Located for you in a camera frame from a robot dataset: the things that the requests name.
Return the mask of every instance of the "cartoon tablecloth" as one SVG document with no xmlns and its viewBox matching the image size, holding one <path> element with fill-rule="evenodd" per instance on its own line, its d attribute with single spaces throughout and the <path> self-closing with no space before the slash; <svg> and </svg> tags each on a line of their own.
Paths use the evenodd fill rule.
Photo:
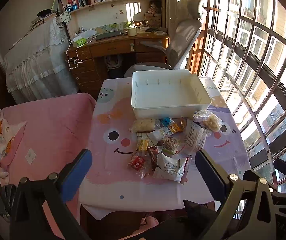
<svg viewBox="0 0 286 240">
<path fill-rule="evenodd" d="M 209 78 L 201 78 L 212 98 L 208 108 L 223 120 L 219 132 L 206 139 L 204 149 L 228 173 L 241 178 L 250 169 L 240 132 L 224 99 Z M 190 165 L 186 182 L 140 179 L 127 164 L 135 151 L 137 137 L 129 128 L 136 120 L 131 108 L 132 78 L 105 80 L 97 100 L 88 149 L 93 163 L 84 178 L 79 201 L 91 208 L 122 211 L 162 211 L 183 208 L 183 200 L 207 203 L 213 200 L 195 165 Z"/>
</svg>

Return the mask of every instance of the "chair headrest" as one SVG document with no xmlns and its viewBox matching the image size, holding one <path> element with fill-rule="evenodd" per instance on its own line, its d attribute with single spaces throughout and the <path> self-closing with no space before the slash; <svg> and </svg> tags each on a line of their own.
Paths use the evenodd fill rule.
<svg viewBox="0 0 286 240">
<path fill-rule="evenodd" d="M 207 11 L 204 9 L 204 0 L 188 0 L 187 10 L 193 19 L 201 19 L 207 15 Z"/>
</svg>

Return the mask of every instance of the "trash can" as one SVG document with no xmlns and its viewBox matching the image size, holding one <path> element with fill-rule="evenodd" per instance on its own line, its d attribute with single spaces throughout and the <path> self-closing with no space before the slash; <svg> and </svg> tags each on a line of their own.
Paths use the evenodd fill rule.
<svg viewBox="0 0 286 240">
<path fill-rule="evenodd" d="M 123 57 L 120 54 L 104 57 L 104 62 L 110 78 L 122 78 L 124 71 L 122 69 Z"/>
</svg>

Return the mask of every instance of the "office chair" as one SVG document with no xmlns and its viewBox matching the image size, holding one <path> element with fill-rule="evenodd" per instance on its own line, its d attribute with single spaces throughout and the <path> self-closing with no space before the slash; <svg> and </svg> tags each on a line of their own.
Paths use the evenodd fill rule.
<svg viewBox="0 0 286 240">
<path fill-rule="evenodd" d="M 167 64 L 160 62 L 138 63 L 131 66 L 124 77 L 131 77 L 135 71 L 142 70 L 184 69 L 187 54 L 199 36 L 202 30 L 202 23 L 207 15 L 203 6 L 204 0 L 189 0 L 187 2 L 187 10 L 193 19 L 186 19 L 178 24 L 174 37 L 171 38 L 167 48 L 162 47 L 161 42 L 140 42 L 145 46 L 163 51 L 166 55 Z"/>
</svg>

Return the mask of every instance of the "metal screw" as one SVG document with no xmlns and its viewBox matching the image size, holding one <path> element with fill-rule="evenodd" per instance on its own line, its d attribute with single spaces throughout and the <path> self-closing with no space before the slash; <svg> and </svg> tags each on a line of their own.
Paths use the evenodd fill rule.
<svg viewBox="0 0 286 240">
<path fill-rule="evenodd" d="M 22 179 L 20 179 L 20 182 L 21 182 L 22 184 L 24 184 L 25 182 L 27 182 L 27 177 L 23 177 Z"/>
<path fill-rule="evenodd" d="M 267 183 L 266 179 L 264 179 L 264 178 L 260 178 L 260 182 L 261 182 L 262 184 L 266 184 L 266 183 Z"/>
<path fill-rule="evenodd" d="M 236 174 L 231 174 L 230 175 L 230 179 L 234 180 L 234 181 L 237 181 L 239 179 L 239 177 Z"/>
<path fill-rule="evenodd" d="M 51 174 L 49 175 L 49 179 L 50 179 L 50 180 L 56 179 L 57 177 L 58 177 L 58 174 L 55 173 L 55 172 L 53 172 L 53 173 L 51 173 Z"/>
</svg>

